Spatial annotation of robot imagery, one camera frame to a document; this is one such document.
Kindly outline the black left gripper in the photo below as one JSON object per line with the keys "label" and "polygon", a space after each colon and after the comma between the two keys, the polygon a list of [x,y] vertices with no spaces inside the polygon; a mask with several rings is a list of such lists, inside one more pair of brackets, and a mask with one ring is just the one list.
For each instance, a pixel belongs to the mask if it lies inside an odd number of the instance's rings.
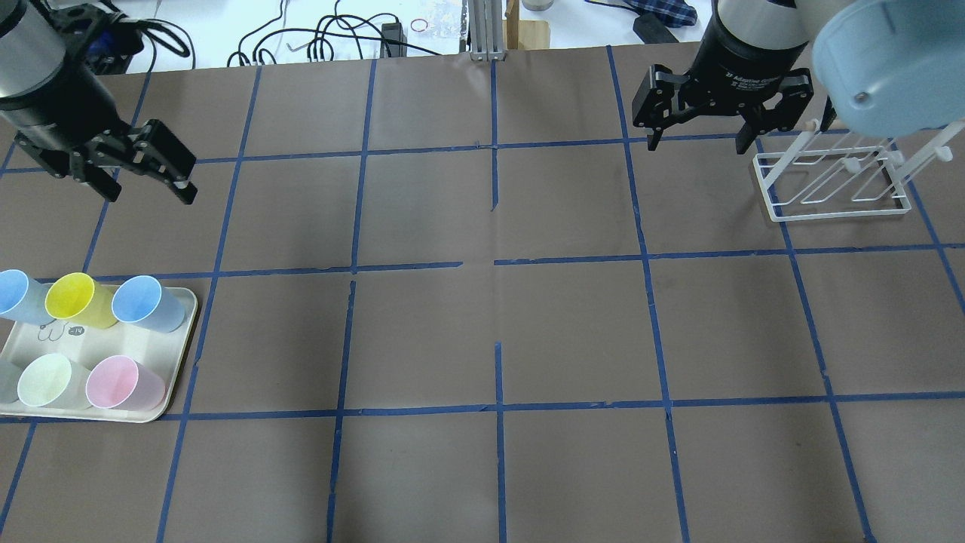
{"label": "black left gripper", "polygon": [[193,204],[198,195],[198,189],[190,182],[196,155],[158,119],[148,120],[127,133],[104,130],[66,151],[39,147],[23,133],[15,134],[15,147],[26,152],[49,175],[73,179],[107,202],[116,202],[123,190],[110,170],[154,179],[184,205]]}

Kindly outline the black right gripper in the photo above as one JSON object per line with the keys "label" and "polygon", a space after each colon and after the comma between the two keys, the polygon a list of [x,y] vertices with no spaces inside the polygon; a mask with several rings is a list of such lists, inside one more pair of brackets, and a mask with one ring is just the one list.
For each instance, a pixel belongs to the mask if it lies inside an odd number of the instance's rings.
{"label": "black right gripper", "polygon": [[814,96],[807,68],[781,64],[695,64],[674,73],[653,65],[632,100],[632,124],[647,131],[647,149],[666,129],[700,116],[741,116],[735,151],[744,155],[761,135],[795,127]]}

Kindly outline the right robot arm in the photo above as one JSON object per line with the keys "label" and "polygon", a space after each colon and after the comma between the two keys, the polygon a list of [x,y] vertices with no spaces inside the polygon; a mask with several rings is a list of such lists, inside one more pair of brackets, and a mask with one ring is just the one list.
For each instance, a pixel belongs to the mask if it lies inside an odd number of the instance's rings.
{"label": "right robot arm", "polygon": [[655,64],[632,123],[656,149],[664,131],[700,116],[743,120],[743,154],[792,130],[814,86],[823,123],[864,137],[906,137],[963,117],[961,1],[715,1],[690,68]]}

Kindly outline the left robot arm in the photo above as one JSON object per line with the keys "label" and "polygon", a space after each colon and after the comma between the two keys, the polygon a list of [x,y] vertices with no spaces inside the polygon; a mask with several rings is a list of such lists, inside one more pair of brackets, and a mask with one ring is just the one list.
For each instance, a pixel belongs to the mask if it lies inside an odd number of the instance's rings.
{"label": "left robot arm", "polygon": [[47,9],[39,1],[2,3],[2,117],[14,144],[55,178],[74,179],[110,202],[121,186],[113,171],[150,176],[193,203],[196,157],[163,124],[133,126],[87,61],[104,35],[117,35],[121,55],[141,51],[147,23],[91,4]]}

